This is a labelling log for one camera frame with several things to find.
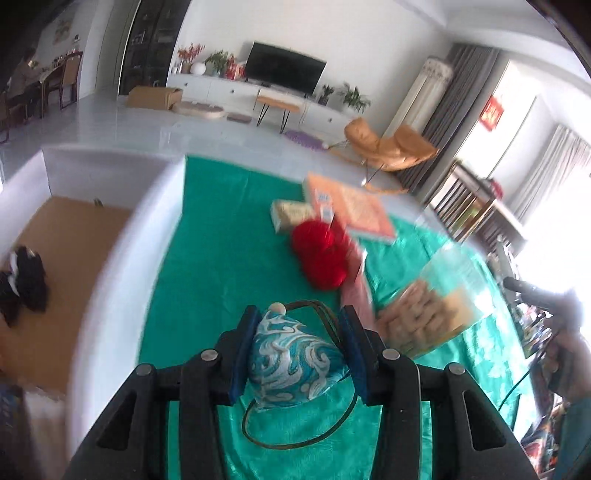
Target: cookies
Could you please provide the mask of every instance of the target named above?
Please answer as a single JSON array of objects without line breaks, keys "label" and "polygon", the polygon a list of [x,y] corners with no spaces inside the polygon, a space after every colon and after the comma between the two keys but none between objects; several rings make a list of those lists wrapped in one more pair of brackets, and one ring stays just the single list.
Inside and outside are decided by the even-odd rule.
[{"label": "cookies", "polygon": [[390,347],[410,357],[441,343],[456,311],[424,280],[416,280],[378,313],[377,331]]}]

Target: book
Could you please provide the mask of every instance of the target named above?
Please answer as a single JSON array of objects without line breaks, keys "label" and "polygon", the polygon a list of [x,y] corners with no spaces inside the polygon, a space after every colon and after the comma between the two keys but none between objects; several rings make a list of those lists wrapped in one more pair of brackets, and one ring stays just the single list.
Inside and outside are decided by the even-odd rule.
[{"label": "book", "polygon": [[327,210],[332,210],[350,235],[389,244],[396,241],[396,231],[378,196],[313,173],[308,173],[302,187],[318,217],[325,218]]},{"label": "book", "polygon": [[311,205],[289,200],[273,200],[271,203],[271,220],[275,233],[291,232],[300,223],[316,218]]}]

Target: ceiling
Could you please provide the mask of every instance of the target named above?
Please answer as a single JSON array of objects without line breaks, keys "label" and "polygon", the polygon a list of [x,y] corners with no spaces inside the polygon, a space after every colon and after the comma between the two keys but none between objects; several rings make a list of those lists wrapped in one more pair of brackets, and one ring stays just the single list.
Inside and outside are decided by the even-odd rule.
[{"label": "ceiling", "polygon": [[394,0],[467,41],[527,55],[591,84],[562,35],[526,0]]}]

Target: blue patterned fabric pouch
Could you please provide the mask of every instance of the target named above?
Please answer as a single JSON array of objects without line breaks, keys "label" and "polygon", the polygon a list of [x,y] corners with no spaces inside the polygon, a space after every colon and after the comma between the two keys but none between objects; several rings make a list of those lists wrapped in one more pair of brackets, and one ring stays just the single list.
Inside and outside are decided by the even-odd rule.
[{"label": "blue patterned fabric pouch", "polygon": [[257,410],[294,407],[326,393],[349,373],[340,350],[297,320],[267,311],[249,359]]}]

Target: tv stand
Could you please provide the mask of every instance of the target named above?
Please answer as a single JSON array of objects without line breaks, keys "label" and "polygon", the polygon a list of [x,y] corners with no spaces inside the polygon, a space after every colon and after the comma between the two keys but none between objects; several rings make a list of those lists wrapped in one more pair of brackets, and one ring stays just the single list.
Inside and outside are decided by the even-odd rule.
[{"label": "tv stand", "polygon": [[[182,89],[183,100],[220,105],[227,112],[250,116],[254,119],[254,125],[260,119],[259,124],[274,124],[279,127],[278,130],[301,130],[329,145],[345,140],[345,126],[352,120],[349,115],[319,105],[311,99],[240,80],[179,73],[169,75],[167,86]],[[267,112],[267,106],[263,105],[266,102],[262,101],[264,97],[281,102],[282,105],[289,104],[291,115],[285,118],[287,112],[284,107]]]}]

